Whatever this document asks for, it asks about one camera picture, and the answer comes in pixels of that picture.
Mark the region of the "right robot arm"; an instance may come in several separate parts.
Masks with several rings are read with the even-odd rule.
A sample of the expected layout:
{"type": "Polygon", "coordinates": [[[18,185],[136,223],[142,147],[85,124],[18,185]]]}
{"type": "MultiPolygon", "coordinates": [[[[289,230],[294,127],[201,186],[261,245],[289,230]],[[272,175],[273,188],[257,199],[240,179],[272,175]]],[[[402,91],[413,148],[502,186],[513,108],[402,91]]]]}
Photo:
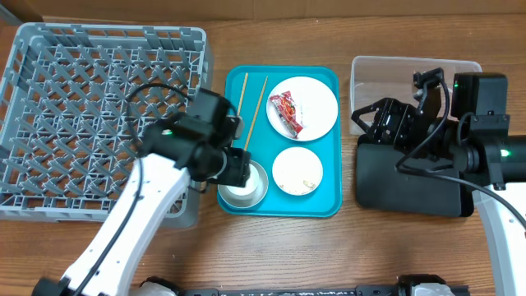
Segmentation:
{"type": "Polygon", "coordinates": [[[413,102],[384,98],[352,113],[356,200],[367,209],[445,217],[478,213],[496,293],[525,292],[525,138],[509,133],[508,81],[440,68],[413,76],[413,102]]]}

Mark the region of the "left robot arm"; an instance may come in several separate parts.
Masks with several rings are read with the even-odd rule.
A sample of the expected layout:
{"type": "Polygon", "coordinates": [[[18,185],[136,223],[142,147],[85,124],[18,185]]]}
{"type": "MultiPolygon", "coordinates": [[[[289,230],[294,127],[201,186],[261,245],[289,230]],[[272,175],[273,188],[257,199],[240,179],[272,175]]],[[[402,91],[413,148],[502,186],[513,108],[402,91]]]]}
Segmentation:
{"type": "Polygon", "coordinates": [[[191,183],[243,187],[250,155],[235,148],[242,120],[232,103],[206,89],[183,112],[150,124],[132,138],[137,158],[99,232],[60,280],[45,277],[34,295],[127,295],[152,238],[191,183]]]}

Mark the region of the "white paper cup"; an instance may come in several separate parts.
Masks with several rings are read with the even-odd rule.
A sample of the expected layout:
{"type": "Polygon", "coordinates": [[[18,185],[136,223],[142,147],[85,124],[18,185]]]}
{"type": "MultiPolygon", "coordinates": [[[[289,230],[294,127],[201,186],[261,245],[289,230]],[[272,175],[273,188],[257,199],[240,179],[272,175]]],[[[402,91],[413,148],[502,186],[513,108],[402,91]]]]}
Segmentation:
{"type": "Polygon", "coordinates": [[[257,168],[253,164],[249,164],[249,178],[247,179],[243,187],[227,186],[227,190],[237,198],[242,200],[247,199],[252,193],[254,193],[258,187],[260,175],[257,168]]]}

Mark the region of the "wooden chopstick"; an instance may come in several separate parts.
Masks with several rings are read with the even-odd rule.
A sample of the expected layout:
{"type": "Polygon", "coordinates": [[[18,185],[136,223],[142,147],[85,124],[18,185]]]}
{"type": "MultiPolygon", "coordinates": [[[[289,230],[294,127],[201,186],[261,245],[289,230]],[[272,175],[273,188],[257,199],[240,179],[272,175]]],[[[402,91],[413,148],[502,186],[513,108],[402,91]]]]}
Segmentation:
{"type": "Polygon", "coordinates": [[[238,109],[237,109],[237,116],[238,117],[241,116],[242,104],[243,104],[244,95],[245,95],[245,91],[246,91],[246,87],[247,87],[248,76],[249,76],[249,73],[246,72],[245,76],[244,76],[243,84],[242,84],[242,90],[241,90],[239,102],[238,102],[238,109]]]}
{"type": "Polygon", "coordinates": [[[244,145],[244,148],[243,148],[245,151],[247,151],[247,148],[248,148],[248,146],[250,144],[251,136],[252,136],[254,127],[256,125],[256,120],[257,120],[258,113],[259,113],[259,110],[260,110],[260,107],[261,107],[261,102],[262,102],[264,94],[265,94],[267,82],[268,82],[268,76],[265,77],[264,84],[263,84],[263,86],[261,88],[261,93],[260,93],[259,99],[257,101],[256,109],[255,109],[254,114],[253,114],[253,118],[252,118],[252,121],[251,121],[251,126],[249,128],[249,132],[247,134],[247,139],[246,139],[246,142],[245,142],[245,145],[244,145]]]}

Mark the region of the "red snack wrapper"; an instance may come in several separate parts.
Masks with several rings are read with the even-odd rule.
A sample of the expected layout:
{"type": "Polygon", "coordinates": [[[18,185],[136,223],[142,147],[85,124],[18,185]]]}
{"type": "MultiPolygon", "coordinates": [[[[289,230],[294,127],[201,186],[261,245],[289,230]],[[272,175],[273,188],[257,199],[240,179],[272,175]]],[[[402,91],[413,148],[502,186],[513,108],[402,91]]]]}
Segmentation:
{"type": "Polygon", "coordinates": [[[275,107],[281,122],[288,129],[292,138],[297,138],[303,130],[301,111],[293,100],[290,91],[285,91],[270,97],[270,103],[275,107]]]}

